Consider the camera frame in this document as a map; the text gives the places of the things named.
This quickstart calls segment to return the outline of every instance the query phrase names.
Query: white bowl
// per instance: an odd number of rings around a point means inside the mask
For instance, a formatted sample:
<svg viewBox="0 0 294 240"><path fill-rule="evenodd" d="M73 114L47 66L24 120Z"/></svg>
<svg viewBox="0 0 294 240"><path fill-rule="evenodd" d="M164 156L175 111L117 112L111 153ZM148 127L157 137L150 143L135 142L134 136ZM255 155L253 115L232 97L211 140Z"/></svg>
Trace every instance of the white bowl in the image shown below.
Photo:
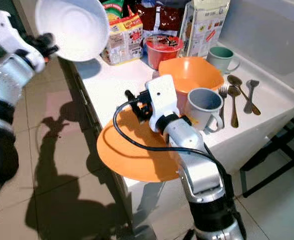
<svg viewBox="0 0 294 240"><path fill-rule="evenodd" d="M93 59L108 42L108 17L99 0L38 0L35 22L39 34L54 35L57 55L67 60Z"/></svg>

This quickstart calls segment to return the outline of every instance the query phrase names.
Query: food package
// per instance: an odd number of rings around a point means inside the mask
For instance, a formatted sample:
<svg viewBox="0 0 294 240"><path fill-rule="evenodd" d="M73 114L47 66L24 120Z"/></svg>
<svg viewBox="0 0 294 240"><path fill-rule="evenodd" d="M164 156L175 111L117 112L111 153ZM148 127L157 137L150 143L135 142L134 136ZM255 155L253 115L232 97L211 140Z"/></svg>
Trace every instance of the food package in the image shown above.
<svg viewBox="0 0 294 240"><path fill-rule="evenodd" d="M157 5L144 7L136 4L135 10L143 23L143 38L151 35L177 36L183 17L183 8Z"/></svg>
<svg viewBox="0 0 294 240"><path fill-rule="evenodd" d="M128 17L109 22L110 35L101 57L110 65L118 65L142 56L142 21L130 10Z"/></svg>
<svg viewBox="0 0 294 240"><path fill-rule="evenodd" d="M108 20L115 21L122 18L122 8L124 0L108 0L102 3L107 12Z"/></svg>
<svg viewBox="0 0 294 240"><path fill-rule="evenodd" d="M193 0L186 4L179 38L183 40L180 55L205 56L217 43L230 0Z"/></svg>

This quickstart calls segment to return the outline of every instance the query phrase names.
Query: red lid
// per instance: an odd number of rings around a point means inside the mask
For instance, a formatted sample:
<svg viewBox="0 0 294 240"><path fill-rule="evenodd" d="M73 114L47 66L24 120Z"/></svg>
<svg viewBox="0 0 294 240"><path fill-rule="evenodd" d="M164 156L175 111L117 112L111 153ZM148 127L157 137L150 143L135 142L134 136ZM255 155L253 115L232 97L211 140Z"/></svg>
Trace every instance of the red lid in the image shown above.
<svg viewBox="0 0 294 240"><path fill-rule="evenodd" d="M148 47L161 52L175 52L182 48L183 42L177 36L154 35L147 38Z"/></svg>

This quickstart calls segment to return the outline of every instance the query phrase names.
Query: mint green mug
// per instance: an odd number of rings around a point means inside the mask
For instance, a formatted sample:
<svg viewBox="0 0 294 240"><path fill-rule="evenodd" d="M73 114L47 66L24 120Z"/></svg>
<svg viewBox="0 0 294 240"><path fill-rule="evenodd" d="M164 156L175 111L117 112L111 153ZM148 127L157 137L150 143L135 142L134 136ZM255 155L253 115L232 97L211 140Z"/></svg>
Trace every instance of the mint green mug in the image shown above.
<svg viewBox="0 0 294 240"><path fill-rule="evenodd" d="M207 62L215 66L221 74L230 74L240 66L239 62L235 68L228 69L233 56L234 53L230 49L223 46L214 46L209 50Z"/></svg>

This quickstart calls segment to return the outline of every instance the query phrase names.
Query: red container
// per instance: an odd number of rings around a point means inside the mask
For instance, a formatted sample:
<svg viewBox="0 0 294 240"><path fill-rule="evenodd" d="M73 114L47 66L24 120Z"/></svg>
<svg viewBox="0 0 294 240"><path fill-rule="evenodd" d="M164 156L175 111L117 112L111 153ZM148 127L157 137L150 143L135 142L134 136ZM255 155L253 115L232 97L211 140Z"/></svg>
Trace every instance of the red container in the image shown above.
<svg viewBox="0 0 294 240"><path fill-rule="evenodd" d="M158 70L161 61L174 59L178 56L183 42L177 36L154 35L147 38L148 64Z"/></svg>

